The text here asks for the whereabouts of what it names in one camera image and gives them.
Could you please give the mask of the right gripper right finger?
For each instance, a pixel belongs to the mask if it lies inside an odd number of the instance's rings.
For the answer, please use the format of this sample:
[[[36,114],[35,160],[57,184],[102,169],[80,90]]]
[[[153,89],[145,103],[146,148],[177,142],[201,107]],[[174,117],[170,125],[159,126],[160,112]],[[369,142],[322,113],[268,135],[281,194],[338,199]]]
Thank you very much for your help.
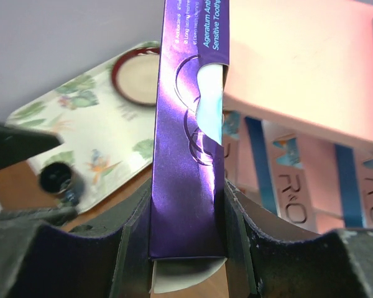
[[[230,297],[373,297],[373,229],[322,235],[224,187]]]

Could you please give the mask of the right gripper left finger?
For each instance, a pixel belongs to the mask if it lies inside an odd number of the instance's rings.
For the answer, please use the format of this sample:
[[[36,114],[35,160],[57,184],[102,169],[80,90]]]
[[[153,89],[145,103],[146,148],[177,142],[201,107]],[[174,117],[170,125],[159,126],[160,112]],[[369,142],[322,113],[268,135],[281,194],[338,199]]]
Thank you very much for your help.
[[[0,297],[148,297],[151,182],[69,232],[71,209],[0,220]]]

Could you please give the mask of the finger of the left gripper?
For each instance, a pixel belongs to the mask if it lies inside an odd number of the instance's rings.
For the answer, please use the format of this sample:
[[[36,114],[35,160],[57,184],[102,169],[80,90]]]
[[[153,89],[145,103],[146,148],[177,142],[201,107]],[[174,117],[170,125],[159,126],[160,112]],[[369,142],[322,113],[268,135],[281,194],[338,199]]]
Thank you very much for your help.
[[[0,123],[0,169],[49,151],[62,143],[61,137],[55,133]]]

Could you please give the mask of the purple toothpaste box edge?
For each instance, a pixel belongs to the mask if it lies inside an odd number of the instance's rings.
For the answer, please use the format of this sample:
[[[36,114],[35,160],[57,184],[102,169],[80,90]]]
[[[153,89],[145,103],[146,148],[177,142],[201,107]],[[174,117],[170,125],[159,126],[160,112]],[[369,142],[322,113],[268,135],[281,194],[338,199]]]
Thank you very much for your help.
[[[194,286],[226,261],[223,92],[229,2],[166,1],[150,207],[151,291]]]

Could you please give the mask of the blue toothpaste box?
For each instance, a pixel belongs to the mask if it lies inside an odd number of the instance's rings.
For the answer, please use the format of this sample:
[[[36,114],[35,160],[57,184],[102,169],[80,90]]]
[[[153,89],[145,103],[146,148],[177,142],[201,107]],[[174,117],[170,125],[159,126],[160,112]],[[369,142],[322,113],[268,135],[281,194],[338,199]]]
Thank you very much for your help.
[[[296,133],[267,120],[245,118],[262,205],[280,218],[316,232],[316,218]]]
[[[373,228],[373,153],[335,146],[339,190],[347,228]]]
[[[262,205],[245,117],[226,111],[223,123],[225,175],[252,202]]]

